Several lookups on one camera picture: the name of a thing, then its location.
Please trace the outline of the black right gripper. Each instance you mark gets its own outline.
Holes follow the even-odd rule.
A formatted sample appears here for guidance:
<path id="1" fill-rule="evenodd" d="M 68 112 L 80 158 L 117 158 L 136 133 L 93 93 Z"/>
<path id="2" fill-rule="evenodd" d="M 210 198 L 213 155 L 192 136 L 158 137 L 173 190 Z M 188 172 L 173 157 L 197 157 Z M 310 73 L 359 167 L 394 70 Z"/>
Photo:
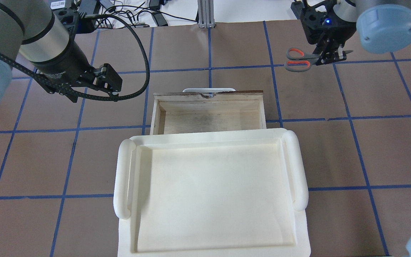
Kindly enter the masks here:
<path id="1" fill-rule="evenodd" d="M 321 41 L 322 37 L 344 44 L 356 32 L 356 22 L 338 16 L 339 0 L 323 0 L 309 5 L 300 1 L 300 21 L 308 44 L 316 44 L 314 54 L 318 54 L 316 66 L 328 65 L 347 60 L 347 51 L 342 46 L 334 51 L 332 41 Z"/>

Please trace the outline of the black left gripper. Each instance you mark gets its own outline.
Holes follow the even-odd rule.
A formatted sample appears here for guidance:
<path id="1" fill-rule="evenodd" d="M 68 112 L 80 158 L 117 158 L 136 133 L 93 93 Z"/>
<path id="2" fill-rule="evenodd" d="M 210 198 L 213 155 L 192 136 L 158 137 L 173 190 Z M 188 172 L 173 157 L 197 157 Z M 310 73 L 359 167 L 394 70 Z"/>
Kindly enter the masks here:
<path id="1" fill-rule="evenodd" d="M 52 60 L 34 62 L 36 67 L 48 80 L 56 84 L 66 84 L 69 87 L 88 87 L 107 94 L 119 94 L 123 79 L 113 69 L 104 63 L 97 68 L 97 78 L 92 73 L 94 68 L 88 62 L 85 54 L 60 54 Z"/>

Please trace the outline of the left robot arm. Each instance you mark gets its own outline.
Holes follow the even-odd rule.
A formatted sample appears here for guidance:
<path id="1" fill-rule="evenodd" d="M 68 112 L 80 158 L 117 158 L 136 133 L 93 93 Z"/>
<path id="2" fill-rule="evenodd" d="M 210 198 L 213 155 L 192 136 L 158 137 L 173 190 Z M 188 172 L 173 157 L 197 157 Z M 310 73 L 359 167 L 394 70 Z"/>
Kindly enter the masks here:
<path id="1" fill-rule="evenodd" d="M 76 34 L 96 29 L 92 16 L 75 7 L 52 10 L 43 0 L 0 0 L 0 55 L 15 61 L 21 54 L 47 82 L 118 96 L 122 78 L 109 64 L 90 65 L 75 42 Z M 0 60 L 0 103 L 12 69 Z"/>

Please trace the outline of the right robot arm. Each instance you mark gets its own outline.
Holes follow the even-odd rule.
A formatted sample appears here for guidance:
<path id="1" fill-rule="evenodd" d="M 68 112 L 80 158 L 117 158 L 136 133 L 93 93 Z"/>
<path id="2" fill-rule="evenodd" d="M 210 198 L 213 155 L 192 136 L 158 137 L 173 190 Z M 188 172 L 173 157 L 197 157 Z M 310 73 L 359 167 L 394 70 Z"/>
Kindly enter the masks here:
<path id="1" fill-rule="evenodd" d="M 379 198 L 411 192 L 411 0 L 293 4 L 315 65 L 333 65 L 378 231 L 390 253 Z"/>

